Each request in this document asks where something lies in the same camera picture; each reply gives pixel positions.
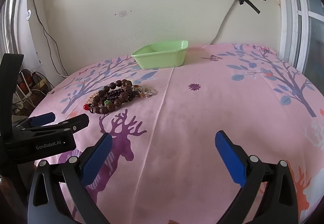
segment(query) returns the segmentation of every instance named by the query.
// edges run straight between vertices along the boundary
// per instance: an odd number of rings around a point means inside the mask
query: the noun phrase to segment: red object
[[[89,105],[88,104],[83,105],[83,109],[85,109],[86,111],[88,111],[89,110]]]

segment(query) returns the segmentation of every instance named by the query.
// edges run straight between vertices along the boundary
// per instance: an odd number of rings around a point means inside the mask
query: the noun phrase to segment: purple deer print
[[[90,197],[93,199],[95,203],[97,203],[98,192],[103,191],[106,188],[106,185],[110,177],[116,171],[119,157],[123,156],[127,161],[132,161],[134,159],[134,153],[132,152],[131,141],[128,139],[128,135],[140,136],[143,133],[147,132],[146,130],[139,132],[139,128],[143,122],[137,123],[137,121],[135,120],[136,116],[133,116],[132,120],[128,124],[126,124],[127,112],[128,112],[127,109],[125,109],[124,113],[119,113],[118,115],[115,116],[116,118],[111,120],[112,128],[109,134],[114,137],[112,139],[113,142],[112,149],[107,159],[105,160],[104,164],[102,165],[98,175],[93,181],[93,183],[86,187],[86,190],[88,191]],[[101,128],[101,133],[106,133],[103,125],[103,120],[108,115],[109,114],[105,114],[99,117],[99,125]],[[121,131],[117,133],[116,129],[119,126],[121,126]],[[82,152],[80,152],[77,149],[73,151],[65,152],[61,154],[59,158],[59,163],[66,162],[71,156],[80,156],[81,153]],[[74,206],[72,212],[73,218],[75,217],[76,212],[77,209]]]

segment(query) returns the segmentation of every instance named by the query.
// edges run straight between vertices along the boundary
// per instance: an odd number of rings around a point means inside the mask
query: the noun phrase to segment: basket
[[[183,64],[188,41],[167,41],[147,45],[135,51],[132,57],[142,69],[179,67]]]

